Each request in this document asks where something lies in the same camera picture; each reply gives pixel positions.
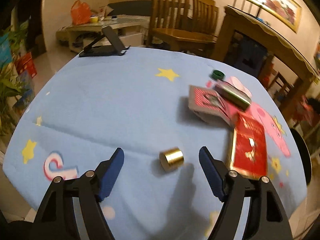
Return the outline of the gold cylinder cap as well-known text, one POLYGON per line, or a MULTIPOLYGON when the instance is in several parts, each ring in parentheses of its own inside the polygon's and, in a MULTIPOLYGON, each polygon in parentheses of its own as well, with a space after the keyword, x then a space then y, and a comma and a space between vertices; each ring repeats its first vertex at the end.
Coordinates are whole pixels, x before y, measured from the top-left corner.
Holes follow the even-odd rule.
POLYGON ((171 172, 184 163, 183 152, 178 148, 171 148, 159 154, 159 161, 164 171, 171 172))

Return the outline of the red gift box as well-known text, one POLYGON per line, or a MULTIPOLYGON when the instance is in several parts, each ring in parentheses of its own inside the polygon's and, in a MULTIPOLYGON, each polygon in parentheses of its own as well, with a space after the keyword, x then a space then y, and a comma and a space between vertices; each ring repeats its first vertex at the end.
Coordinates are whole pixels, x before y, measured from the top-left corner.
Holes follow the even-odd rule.
POLYGON ((263 125, 240 112, 233 116, 233 125, 229 169, 249 179, 266 176, 267 149, 263 125))

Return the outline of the red patterned card box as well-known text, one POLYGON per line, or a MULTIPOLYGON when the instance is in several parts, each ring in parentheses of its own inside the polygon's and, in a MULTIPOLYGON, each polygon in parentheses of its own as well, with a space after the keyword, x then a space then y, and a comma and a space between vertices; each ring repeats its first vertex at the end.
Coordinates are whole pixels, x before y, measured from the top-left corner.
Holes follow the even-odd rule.
POLYGON ((215 124, 220 118, 229 127, 234 128, 235 126, 236 108, 213 89, 190 85, 188 107, 201 120, 210 125, 215 124))

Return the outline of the light blue cartoon tablecloth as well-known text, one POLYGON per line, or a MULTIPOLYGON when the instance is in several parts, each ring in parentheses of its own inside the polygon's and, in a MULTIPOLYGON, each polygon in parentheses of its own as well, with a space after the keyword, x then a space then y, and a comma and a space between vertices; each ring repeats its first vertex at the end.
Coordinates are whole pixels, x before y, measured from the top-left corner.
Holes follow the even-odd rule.
POLYGON ((132 47, 123 56, 75 57, 38 92, 21 117, 4 158, 7 178, 34 209, 51 180, 81 176, 116 148, 124 165, 102 202, 116 239, 205 239, 222 207, 199 163, 206 146, 229 154, 231 132, 188 108, 189 86, 211 86, 210 74, 236 77, 277 121, 280 140, 266 137, 268 176, 287 215, 306 198, 302 161, 290 130, 260 82, 224 63, 165 50, 132 47), (163 170, 159 154, 178 147, 184 163, 163 170))

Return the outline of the green potted plant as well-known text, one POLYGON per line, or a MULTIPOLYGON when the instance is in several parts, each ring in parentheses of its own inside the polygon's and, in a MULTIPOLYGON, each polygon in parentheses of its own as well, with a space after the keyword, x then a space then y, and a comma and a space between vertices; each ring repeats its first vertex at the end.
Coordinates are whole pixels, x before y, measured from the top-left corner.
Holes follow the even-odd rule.
POLYGON ((25 52, 27 33, 28 21, 16 31, 12 26, 1 31, 1 136, 13 133, 35 96, 32 76, 26 67, 18 65, 31 59, 25 52))

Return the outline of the blue plastic stool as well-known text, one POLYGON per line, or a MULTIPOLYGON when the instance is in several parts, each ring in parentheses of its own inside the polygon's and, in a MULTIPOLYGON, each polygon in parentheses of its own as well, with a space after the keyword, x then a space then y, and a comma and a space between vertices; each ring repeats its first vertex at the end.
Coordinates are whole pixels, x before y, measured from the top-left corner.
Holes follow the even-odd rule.
POLYGON ((242 33, 234 33, 230 54, 233 67, 258 77, 267 55, 267 49, 260 43, 242 33))

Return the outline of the black phone stand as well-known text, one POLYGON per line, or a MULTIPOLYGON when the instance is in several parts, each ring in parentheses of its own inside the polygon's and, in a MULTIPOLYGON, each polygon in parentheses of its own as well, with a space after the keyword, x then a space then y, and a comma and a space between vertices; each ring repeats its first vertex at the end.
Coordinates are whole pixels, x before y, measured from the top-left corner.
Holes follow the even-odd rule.
POLYGON ((102 34, 84 47, 79 57, 123 56, 130 46, 124 46, 119 36, 110 26, 104 26, 102 34))

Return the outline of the wooden dining table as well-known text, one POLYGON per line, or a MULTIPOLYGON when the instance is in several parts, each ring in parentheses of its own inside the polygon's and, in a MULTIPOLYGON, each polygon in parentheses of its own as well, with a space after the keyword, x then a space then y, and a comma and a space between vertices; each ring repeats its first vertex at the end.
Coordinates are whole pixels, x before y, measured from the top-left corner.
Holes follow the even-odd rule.
POLYGON ((242 33, 255 40, 268 51, 272 52, 298 77, 287 98, 280 106, 283 115, 294 110, 295 103, 305 95, 318 75, 308 60, 284 36, 273 30, 255 17, 235 7, 224 7, 225 16, 215 44, 211 59, 222 62, 228 51, 234 32, 242 33))

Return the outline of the white low tv cabinet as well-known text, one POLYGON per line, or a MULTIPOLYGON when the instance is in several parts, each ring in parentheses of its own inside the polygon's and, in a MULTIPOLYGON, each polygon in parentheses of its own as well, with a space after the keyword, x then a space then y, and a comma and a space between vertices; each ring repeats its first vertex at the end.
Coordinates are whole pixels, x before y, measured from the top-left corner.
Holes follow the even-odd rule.
POLYGON ((86 46, 108 46, 111 44, 105 34, 113 31, 125 47, 142 47, 149 27, 148 16, 116 15, 103 21, 82 25, 68 25, 56 32, 56 40, 66 44, 75 53, 86 46))

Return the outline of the orange plastic bag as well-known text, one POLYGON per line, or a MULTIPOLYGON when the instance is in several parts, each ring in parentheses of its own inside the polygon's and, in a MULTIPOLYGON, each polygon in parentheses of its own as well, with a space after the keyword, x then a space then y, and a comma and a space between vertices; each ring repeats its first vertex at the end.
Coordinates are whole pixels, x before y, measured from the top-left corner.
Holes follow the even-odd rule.
POLYGON ((91 9, 86 2, 77 0, 71 7, 71 18, 74 25, 82 25, 90 22, 91 9))

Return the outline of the wooden chair front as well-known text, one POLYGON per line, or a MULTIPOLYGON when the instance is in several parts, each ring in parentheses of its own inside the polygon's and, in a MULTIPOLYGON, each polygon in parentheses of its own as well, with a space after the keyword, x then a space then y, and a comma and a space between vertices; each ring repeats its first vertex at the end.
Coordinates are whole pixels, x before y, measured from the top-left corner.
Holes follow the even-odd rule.
POLYGON ((193 0, 151 0, 146 46, 151 47, 154 38, 169 46, 170 51, 191 52, 210 57, 217 36, 192 31, 193 0))

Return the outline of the wooden chair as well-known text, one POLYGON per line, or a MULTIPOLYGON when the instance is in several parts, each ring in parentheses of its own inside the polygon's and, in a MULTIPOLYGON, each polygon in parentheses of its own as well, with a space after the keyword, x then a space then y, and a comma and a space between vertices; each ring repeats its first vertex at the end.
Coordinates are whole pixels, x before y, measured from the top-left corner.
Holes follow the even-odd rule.
POLYGON ((210 57, 217 36, 192 31, 193 0, 151 0, 146 46, 151 47, 154 38, 169 46, 170 51, 191 52, 210 57))
POLYGON ((192 31, 214 35, 219 8, 214 0, 193 0, 192 31))

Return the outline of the wooden chair behind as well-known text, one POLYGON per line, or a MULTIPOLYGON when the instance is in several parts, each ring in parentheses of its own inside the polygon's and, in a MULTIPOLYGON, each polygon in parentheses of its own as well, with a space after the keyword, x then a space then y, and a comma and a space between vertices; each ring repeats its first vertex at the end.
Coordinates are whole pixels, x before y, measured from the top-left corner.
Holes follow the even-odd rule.
POLYGON ((214 0, 193 0, 192 31, 214 35, 219 8, 214 0))

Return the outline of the black wifi router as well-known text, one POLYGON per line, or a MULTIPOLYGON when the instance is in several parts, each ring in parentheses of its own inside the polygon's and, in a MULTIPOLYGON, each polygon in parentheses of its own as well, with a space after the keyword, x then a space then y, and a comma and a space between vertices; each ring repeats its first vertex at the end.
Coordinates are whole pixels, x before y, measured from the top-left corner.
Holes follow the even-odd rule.
POLYGON ((248 14, 249 16, 254 17, 256 20, 259 20, 260 22, 263 22, 265 25, 271 27, 270 22, 260 17, 262 7, 259 7, 256 4, 247 0, 233 0, 232 7, 248 14))

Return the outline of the framed flower painting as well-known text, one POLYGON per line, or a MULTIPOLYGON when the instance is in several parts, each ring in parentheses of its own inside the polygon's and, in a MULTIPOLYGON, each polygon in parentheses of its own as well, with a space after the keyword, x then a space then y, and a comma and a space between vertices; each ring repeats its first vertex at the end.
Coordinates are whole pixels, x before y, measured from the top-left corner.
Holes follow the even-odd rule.
POLYGON ((295 33, 300 24, 301 6, 294 0, 246 0, 264 9, 295 33))

